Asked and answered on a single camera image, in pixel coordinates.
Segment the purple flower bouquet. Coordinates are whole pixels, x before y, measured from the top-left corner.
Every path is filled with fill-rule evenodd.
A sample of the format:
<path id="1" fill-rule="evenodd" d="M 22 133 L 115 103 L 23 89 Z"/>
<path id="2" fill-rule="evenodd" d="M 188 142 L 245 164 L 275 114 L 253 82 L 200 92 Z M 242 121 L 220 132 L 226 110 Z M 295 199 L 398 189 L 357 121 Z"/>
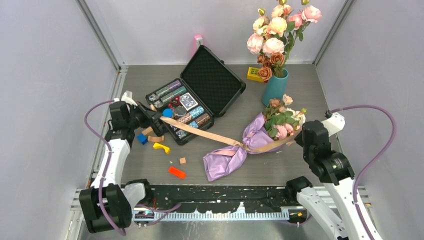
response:
<path id="1" fill-rule="evenodd" d="M 207 180 L 215 181 L 239 169 L 248 155 L 275 152 L 294 140 L 306 122 L 307 109 L 290 108 L 293 99 L 284 94 L 272 98 L 242 133 L 241 146 L 230 145 L 203 157 Z"/>

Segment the tan ribbon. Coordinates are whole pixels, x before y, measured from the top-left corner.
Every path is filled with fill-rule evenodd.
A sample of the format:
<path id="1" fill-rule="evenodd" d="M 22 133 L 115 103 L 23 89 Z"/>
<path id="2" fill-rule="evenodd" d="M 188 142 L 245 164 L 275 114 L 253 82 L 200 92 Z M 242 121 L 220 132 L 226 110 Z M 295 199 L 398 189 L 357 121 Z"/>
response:
<path id="1" fill-rule="evenodd" d="M 258 120 L 253 121 L 254 123 L 258 123 L 258 127 L 249 130 L 245 135 L 245 138 L 249 138 L 249 140 L 252 141 L 253 137 L 258 137 L 259 132 L 264 130 L 264 138 L 271 139 L 271 142 L 260 144 L 258 147 L 254 147 L 251 142 L 241 143 L 232 138 L 189 126 L 181 121 L 167 117 L 164 114 L 159 119 L 164 123 L 191 134 L 227 145 L 242 147 L 251 153 L 265 153 L 279 148 L 282 145 L 290 145 L 294 142 L 295 137 L 302 130 L 302 124 L 306 122 L 306 109 L 303 108 L 300 111 L 295 111 L 286 107 L 284 103 L 276 106 L 270 103 L 265 108 L 264 112 L 258 115 Z"/>

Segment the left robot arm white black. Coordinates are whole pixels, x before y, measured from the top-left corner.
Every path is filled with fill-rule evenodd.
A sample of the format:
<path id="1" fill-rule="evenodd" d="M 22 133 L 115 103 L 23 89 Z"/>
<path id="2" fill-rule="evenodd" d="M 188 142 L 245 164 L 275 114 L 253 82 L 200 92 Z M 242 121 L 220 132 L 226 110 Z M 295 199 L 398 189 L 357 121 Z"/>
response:
<path id="1" fill-rule="evenodd" d="M 131 180 L 124 186 L 122 174 L 130 154 L 135 130 L 151 127 L 153 132 L 163 135 L 162 113 L 148 109 L 133 100 L 107 100 L 110 119 L 108 130 L 101 135 L 88 123 L 89 114 L 100 107 L 98 103 L 84 116 L 86 127 L 104 143 L 104 154 L 100 169 L 90 187 L 80 192 L 78 200 L 90 233 L 117 231 L 126 236 L 126 228 L 132 223 L 134 207 L 148 207 L 154 199 L 150 183 L 142 178 Z"/>

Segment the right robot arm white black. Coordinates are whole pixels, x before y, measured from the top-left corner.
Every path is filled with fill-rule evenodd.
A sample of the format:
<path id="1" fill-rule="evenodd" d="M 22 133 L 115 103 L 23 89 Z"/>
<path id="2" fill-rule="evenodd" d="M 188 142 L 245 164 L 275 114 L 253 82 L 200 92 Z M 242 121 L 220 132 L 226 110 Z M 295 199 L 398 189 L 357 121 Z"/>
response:
<path id="1" fill-rule="evenodd" d="M 285 198 L 291 205 L 302 205 L 331 240 L 380 240 L 354 187 L 355 174 L 347 157 L 332 149 L 329 137 L 342 130 L 344 120 L 307 121 L 295 142 L 303 148 L 303 159 L 323 183 L 338 213 L 325 203 L 305 177 L 289 180 Z"/>

